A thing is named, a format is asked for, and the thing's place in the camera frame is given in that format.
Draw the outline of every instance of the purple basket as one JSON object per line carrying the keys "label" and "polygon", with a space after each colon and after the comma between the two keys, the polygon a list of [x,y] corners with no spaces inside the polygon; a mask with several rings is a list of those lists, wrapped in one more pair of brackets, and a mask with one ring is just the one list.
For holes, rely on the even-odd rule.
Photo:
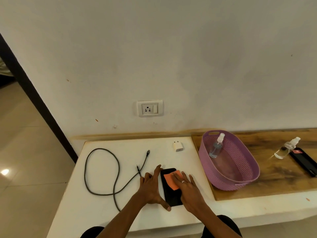
{"label": "purple basket", "polygon": [[[211,158],[209,150],[220,133],[225,134],[223,148],[216,158]],[[259,165],[247,147],[237,136],[224,130],[204,133],[199,158],[210,183],[221,190],[237,190],[260,175]]]}

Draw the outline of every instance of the white table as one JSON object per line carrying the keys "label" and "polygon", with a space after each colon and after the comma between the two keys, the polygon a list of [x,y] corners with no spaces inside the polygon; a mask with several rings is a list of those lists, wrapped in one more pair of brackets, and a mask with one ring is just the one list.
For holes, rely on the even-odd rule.
{"label": "white table", "polygon": [[[184,150],[175,152],[174,141],[182,142]],[[86,190],[84,165],[88,154],[95,148],[110,150],[120,161],[121,173],[116,191],[136,174],[136,165],[140,167],[143,164],[146,152],[150,150],[141,171],[143,176],[145,172],[153,173],[158,164],[162,168],[176,168],[192,174],[212,210],[217,215],[231,217],[240,228],[299,220],[317,214],[317,191],[215,201],[191,137],[94,141],[86,142],[81,151],[48,238],[78,238],[92,226],[105,226],[118,213],[113,196],[95,196]],[[88,161],[87,181],[90,189],[96,193],[112,193],[117,172],[117,162],[110,153],[95,151]],[[121,209],[138,187],[139,176],[116,195]],[[160,177],[159,191],[164,197]],[[196,234],[202,229],[200,221],[187,212],[184,206],[172,207],[171,212],[167,212],[160,205],[146,205],[133,222],[128,236],[172,237]]]}

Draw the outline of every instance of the hand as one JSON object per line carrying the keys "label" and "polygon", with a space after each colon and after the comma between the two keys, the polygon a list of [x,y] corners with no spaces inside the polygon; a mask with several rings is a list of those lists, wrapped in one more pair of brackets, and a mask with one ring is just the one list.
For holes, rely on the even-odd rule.
{"label": "hand", "polygon": [[184,178],[174,173],[172,175],[172,180],[182,191],[182,196],[180,199],[183,202],[183,205],[185,206],[186,210],[199,219],[199,214],[209,207],[206,204],[199,189],[197,188],[197,185],[195,184],[193,177],[189,175],[189,181],[186,174],[183,171],[182,175]]}
{"label": "hand", "polygon": [[137,194],[141,199],[144,199],[145,204],[160,204],[167,211],[171,211],[171,207],[159,194],[159,173],[162,170],[161,165],[158,165],[154,170],[154,175],[145,173],[145,177],[140,177],[140,188]]}

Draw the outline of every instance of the black smartphone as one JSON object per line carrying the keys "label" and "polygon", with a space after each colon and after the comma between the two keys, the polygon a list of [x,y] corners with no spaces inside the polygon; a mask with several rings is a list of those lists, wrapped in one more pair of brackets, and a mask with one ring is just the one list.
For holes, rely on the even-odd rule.
{"label": "black smartphone", "polygon": [[317,163],[301,148],[295,148],[290,156],[312,177],[317,177]]}
{"label": "black smartphone", "polygon": [[167,182],[164,178],[164,175],[172,173],[174,171],[176,171],[175,168],[161,170],[161,179],[162,179],[162,184],[163,184],[165,201],[171,207],[183,204],[182,201],[180,200],[180,197],[182,196],[182,191],[180,189],[173,190],[171,187],[169,187],[169,185],[167,184]]}

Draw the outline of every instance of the switch plate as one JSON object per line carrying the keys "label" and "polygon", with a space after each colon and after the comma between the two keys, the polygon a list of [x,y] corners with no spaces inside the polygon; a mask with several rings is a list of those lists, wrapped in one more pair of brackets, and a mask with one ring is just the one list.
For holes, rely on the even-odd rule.
{"label": "switch plate", "polygon": [[137,101],[139,117],[162,116],[163,100]]}

